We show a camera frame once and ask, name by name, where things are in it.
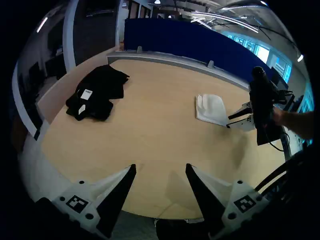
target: blue partition wall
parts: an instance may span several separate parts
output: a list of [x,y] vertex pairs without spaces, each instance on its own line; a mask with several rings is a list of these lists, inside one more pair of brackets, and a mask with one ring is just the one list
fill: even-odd
[[154,51],[193,58],[222,68],[248,82],[251,71],[261,66],[271,79],[272,70],[252,52],[226,36],[189,22],[137,18],[125,23],[124,48]]

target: black cable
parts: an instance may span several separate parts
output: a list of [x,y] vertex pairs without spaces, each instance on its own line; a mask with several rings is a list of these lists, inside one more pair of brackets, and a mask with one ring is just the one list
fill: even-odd
[[[270,139],[268,138],[268,135],[267,135],[266,129],[265,129],[265,128],[263,128],[263,129],[264,129],[264,133],[265,133],[265,135],[266,135],[266,137],[267,137],[267,139],[268,139],[268,141],[269,141],[270,145],[271,145],[271,146],[273,146],[276,150],[278,150],[278,151],[280,151],[280,152],[284,152],[284,150],[281,150],[281,149],[277,148],[276,146],[274,146],[274,145],[271,143]],[[287,135],[287,136],[288,136],[288,139],[289,139],[289,143],[288,143],[288,145],[289,145],[289,144],[290,144],[290,137],[289,137],[289,135],[288,135],[286,132],[284,132],[284,133],[282,133],[282,134],[285,134],[285,135]]]
[[273,146],[276,150],[280,151],[280,152],[284,152],[284,150],[281,150],[279,148],[277,148],[276,146],[274,146],[271,142],[269,142],[271,146]]

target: white towel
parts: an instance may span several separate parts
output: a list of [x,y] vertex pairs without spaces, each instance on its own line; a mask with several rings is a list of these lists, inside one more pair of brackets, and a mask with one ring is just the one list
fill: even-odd
[[196,117],[199,120],[221,126],[228,124],[223,101],[221,97],[213,94],[203,94],[196,97]]

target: white label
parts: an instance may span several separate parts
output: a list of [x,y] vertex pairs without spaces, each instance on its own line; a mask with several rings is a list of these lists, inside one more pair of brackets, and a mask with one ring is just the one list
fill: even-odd
[[85,99],[85,100],[88,100],[89,97],[91,96],[91,94],[92,94],[92,91],[86,89],[86,90],[84,90],[81,98],[82,98],[82,99]]
[[82,105],[81,108],[79,108],[79,115],[86,109],[86,105]]

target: round table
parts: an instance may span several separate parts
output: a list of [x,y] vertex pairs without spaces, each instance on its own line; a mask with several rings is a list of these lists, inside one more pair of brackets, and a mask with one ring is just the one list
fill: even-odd
[[249,93],[223,80],[155,62],[117,60],[130,76],[123,99],[105,122],[78,122],[61,109],[42,143],[48,160],[70,181],[95,182],[135,163],[136,177],[123,210],[153,218],[202,217],[185,174],[186,163],[217,178],[240,178],[255,187],[284,162],[256,131],[243,132],[197,120],[195,96],[215,94],[227,115]]

